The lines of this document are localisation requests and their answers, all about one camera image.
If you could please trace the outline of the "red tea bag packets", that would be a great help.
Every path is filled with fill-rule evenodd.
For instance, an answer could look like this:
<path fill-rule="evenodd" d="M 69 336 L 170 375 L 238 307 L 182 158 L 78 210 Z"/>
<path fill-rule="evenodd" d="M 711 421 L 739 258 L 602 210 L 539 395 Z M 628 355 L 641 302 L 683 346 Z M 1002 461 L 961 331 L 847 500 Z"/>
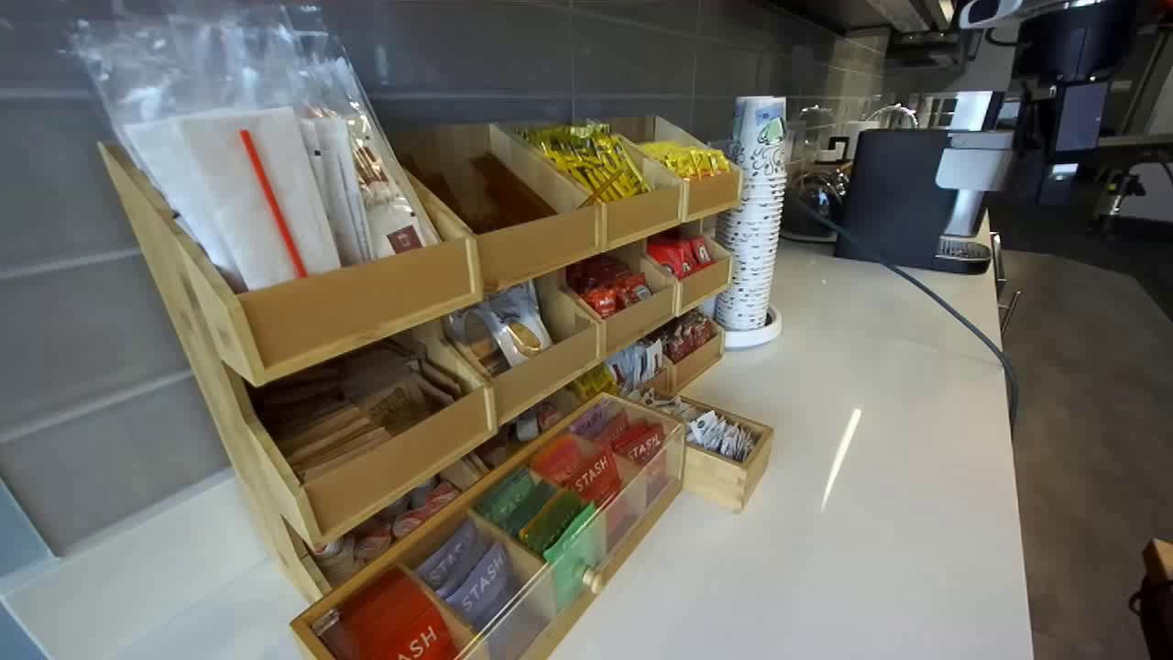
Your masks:
<path fill-rule="evenodd" d="M 611 400 L 597 400 L 547 449 L 539 449 L 528 459 L 528 468 L 592 507 L 605 507 L 661 456 L 663 441 L 666 434 L 661 421 Z"/>

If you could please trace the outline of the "red straw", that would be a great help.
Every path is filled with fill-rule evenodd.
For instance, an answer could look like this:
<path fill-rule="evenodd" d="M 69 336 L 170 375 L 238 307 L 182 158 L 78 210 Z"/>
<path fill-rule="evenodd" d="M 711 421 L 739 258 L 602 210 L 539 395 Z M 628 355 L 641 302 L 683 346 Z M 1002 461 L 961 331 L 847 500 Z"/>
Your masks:
<path fill-rule="evenodd" d="M 265 210 L 267 210 L 271 228 L 276 228 L 276 234 L 280 234 L 280 246 L 281 246 L 281 254 L 287 254 L 287 261 L 291 261 L 291 267 L 293 267 L 293 280 L 303 280 L 309 267 L 303 267 L 299 246 L 295 246 L 295 237 L 293 237 L 293 230 L 291 230 L 287 210 L 281 210 L 281 203 L 280 203 L 280 196 L 276 196 L 276 185 L 271 185 L 271 177 L 267 177 L 267 170 L 265 170 L 265 154 L 259 154 L 254 132 L 249 132 L 249 127 L 238 127 L 238 144 L 243 144 L 243 154 L 245 154 L 245 160 L 249 160 L 249 173 L 254 173 L 254 181 L 255 181 L 255 186 L 259 186 L 259 197 L 265 197 Z"/>

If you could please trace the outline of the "grey tea bag packets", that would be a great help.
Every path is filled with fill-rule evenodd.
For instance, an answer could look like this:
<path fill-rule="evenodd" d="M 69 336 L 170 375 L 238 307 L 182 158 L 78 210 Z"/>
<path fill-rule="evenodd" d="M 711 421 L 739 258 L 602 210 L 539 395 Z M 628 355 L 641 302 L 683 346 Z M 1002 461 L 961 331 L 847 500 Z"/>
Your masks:
<path fill-rule="evenodd" d="M 504 545 L 474 522 L 457 525 L 420 566 L 431 594 L 474 627 L 486 627 L 522 578 Z"/>

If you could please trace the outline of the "yellow mustard packets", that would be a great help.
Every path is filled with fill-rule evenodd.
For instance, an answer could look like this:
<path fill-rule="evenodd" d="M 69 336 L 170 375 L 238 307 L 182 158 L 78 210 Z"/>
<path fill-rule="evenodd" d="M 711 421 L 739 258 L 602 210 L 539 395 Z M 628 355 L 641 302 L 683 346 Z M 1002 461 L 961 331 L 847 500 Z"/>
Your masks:
<path fill-rule="evenodd" d="M 592 203 L 628 203 L 647 190 L 641 170 L 610 126 L 544 126 L 528 127 L 523 138 Z"/>

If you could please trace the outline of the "bamboo tiered condiment organizer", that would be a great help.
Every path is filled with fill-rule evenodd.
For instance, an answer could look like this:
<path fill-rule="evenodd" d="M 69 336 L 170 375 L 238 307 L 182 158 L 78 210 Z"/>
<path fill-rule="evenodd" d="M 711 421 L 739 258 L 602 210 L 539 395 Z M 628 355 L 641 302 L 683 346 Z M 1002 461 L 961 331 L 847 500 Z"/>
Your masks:
<path fill-rule="evenodd" d="M 228 287 L 124 151 L 110 146 L 104 154 L 230 468 L 295 594 L 322 598 L 336 588 L 336 575 L 320 566 L 326 545 L 482 449 L 501 427 L 535 412 L 611 353 L 729 287 L 729 254 L 672 280 L 653 267 L 644 242 L 663 230 L 693 230 L 732 210 L 739 173 L 693 181 L 656 173 L 634 154 L 641 127 L 641 120 L 616 127 L 621 146 L 647 181 L 647 190 L 628 203 L 592 203 L 544 160 L 522 126 L 414 127 L 404 136 L 408 181 L 435 217 L 440 242 L 259 294 Z M 653 287 L 644 302 L 610 319 L 566 284 L 572 265 L 602 254 L 628 261 Z M 539 291 L 555 346 L 523 368 L 480 375 L 445 336 L 440 319 L 522 284 Z M 254 394 L 390 340 L 420 347 L 456 369 L 470 394 L 320 478 L 295 478 L 255 418 Z"/>

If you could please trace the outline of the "red ketchup packets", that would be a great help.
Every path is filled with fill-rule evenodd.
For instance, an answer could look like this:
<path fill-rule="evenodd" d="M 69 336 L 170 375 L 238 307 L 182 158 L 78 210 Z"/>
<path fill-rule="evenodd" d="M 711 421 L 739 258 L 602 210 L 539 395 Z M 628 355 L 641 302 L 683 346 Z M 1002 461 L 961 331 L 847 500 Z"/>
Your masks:
<path fill-rule="evenodd" d="M 653 287 L 628 261 L 602 254 L 566 270 L 572 294 L 579 294 L 602 319 L 644 302 Z"/>

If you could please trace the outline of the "white sugar packets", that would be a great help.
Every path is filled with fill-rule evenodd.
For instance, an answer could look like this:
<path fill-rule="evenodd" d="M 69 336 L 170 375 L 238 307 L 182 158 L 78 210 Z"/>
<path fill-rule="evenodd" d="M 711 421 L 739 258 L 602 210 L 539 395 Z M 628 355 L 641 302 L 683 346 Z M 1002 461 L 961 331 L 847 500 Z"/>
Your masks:
<path fill-rule="evenodd" d="M 755 434 L 717 412 L 683 415 L 683 427 L 688 449 L 701 449 L 724 461 L 745 461 L 755 450 Z"/>

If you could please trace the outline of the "black coffee machine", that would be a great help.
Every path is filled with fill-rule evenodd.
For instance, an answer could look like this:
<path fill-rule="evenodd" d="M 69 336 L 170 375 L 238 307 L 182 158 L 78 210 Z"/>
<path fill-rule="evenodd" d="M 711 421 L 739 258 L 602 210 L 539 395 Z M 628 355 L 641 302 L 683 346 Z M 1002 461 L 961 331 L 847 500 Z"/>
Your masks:
<path fill-rule="evenodd" d="M 1012 126 L 1002 92 L 936 92 L 917 127 L 856 136 L 836 254 L 902 267 L 980 275 L 986 203 L 1012 164 Z"/>

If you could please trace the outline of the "plastic bag of straws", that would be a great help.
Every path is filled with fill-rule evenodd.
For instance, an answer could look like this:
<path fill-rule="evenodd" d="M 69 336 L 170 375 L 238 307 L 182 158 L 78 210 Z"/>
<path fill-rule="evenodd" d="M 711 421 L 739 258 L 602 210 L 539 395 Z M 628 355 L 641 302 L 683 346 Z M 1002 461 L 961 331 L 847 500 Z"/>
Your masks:
<path fill-rule="evenodd" d="M 69 37 L 116 144 L 238 291 L 440 242 L 314 4 L 215 0 Z"/>

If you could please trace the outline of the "clear-lid bamboo tea box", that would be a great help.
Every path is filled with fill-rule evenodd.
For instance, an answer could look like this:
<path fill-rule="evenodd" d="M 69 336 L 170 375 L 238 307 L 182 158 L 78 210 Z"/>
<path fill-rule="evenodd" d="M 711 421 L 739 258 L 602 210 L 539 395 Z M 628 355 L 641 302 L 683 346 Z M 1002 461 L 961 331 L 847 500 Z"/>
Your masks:
<path fill-rule="evenodd" d="M 683 429 L 592 395 L 310 602 L 309 660 L 544 660 L 683 496 Z"/>

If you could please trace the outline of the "small bamboo sweetener box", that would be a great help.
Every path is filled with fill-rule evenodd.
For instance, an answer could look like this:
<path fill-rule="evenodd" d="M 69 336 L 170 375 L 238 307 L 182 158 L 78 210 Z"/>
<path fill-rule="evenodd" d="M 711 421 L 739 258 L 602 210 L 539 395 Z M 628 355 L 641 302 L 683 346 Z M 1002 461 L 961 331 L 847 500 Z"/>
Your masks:
<path fill-rule="evenodd" d="M 685 429 L 685 488 L 739 515 L 770 465 L 774 429 L 688 395 L 647 395 L 647 406 Z"/>

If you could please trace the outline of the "white sauce packets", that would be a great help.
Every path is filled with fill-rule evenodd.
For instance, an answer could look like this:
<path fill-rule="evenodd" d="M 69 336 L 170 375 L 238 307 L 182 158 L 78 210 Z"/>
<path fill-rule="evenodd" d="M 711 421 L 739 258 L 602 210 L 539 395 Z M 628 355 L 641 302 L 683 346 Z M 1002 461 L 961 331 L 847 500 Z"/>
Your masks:
<path fill-rule="evenodd" d="M 445 335 L 480 375 L 501 375 L 555 346 L 531 284 L 446 317 Z"/>

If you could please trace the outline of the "orange tea bag packets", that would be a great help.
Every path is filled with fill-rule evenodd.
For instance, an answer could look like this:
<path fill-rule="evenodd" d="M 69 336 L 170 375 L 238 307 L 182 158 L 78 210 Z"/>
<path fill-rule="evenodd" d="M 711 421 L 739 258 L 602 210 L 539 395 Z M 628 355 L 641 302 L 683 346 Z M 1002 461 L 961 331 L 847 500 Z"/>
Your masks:
<path fill-rule="evenodd" d="M 390 571 L 320 622 L 333 660 L 456 660 L 456 639 L 431 598 Z"/>

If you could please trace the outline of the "green tea bag packets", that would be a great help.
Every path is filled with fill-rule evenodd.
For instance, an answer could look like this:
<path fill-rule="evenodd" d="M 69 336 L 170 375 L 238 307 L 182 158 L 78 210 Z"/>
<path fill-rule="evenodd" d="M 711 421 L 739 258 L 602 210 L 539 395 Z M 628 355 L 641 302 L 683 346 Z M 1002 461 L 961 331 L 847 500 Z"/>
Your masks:
<path fill-rule="evenodd" d="M 588 575 L 605 556 L 592 503 L 528 468 L 512 468 L 474 509 L 550 569 L 558 608 L 572 608 L 588 594 Z"/>

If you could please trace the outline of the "yellow sweetener packets right bin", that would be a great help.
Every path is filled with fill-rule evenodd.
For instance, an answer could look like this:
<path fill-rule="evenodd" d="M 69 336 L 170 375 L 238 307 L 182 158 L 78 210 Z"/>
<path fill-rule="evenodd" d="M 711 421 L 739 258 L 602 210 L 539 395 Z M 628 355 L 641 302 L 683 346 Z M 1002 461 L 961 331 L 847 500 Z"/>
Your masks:
<path fill-rule="evenodd" d="M 732 160 L 722 151 L 701 146 L 701 144 L 653 138 L 653 144 L 638 144 L 634 154 L 647 160 L 656 173 L 666 173 L 677 181 L 732 173 Z"/>

